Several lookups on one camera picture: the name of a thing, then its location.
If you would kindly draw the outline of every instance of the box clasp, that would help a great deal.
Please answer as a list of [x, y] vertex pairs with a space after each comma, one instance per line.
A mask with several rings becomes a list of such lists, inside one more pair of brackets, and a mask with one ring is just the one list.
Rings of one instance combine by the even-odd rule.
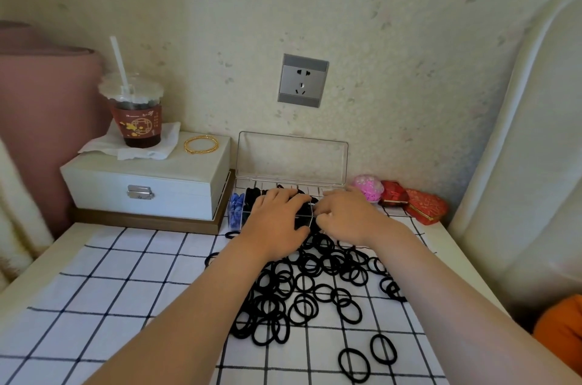
[[127, 196], [129, 198], [151, 200], [154, 197], [154, 193], [148, 186], [135, 186], [133, 184], [129, 184], [127, 186]]

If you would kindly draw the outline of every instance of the transparent box lid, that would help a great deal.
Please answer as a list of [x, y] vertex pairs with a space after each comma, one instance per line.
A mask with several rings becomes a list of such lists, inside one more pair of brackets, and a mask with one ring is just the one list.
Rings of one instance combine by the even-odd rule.
[[242, 131], [236, 176], [340, 187], [346, 183], [347, 149], [346, 142]]

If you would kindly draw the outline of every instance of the clear plastic box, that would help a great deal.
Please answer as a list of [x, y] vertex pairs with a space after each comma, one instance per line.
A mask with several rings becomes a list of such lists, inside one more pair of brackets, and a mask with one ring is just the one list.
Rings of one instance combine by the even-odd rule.
[[[311, 195], [314, 201], [323, 196], [323, 190], [343, 187], [347, 154], [346, 142], [241, 132], [235, 190], [228, 205], [230, 229], [240, 230], [249, 218], [252, 205], [244, 202], [248, 201], [248, 190], [258, 196], [280, 185], [299, 189]], [[295, 228], [310, 227], [312, 223], [313, 203], [306, 203], [295, 217]]]

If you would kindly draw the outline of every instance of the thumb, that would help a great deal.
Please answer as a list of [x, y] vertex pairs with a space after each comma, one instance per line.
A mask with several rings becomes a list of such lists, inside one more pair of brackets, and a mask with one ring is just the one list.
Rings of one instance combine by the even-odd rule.
[[297, 234], [297, 236], [299, 238], [301, 238], [301, 242], [303, 242], [303, 241], [305, 241], [307, 239], [307, 236], [309, 235], [309, 232], [311, 232], [311, 230], [307, 226], [301, 226], [300, 228], [298, 228], [295, 231], [295, 233]]
[[328, 213], [321, 213], [317, 215], [316, 223], [319, 227], [321, 227], [326, 232], [329, 231], [333, 222], [333, 217], [331, 217]]

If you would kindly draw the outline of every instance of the hand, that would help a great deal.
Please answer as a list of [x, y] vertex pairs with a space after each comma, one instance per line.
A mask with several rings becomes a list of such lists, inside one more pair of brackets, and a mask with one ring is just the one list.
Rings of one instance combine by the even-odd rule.
[[309, 235], [309, 227], [295, 230], [295, 214], [311, 200], [296, 189], [271, 189], [257, 198], [240, 236], [265, 253], [266, 262], [287, 257]]
[[317, 225], [325, 233], [340, 241], [373, 248], [377, 236], [408, 230], [402, 223], [378, 212], [359, 189], [353, 186], [346, 189], [324, 192], [315, 206]]

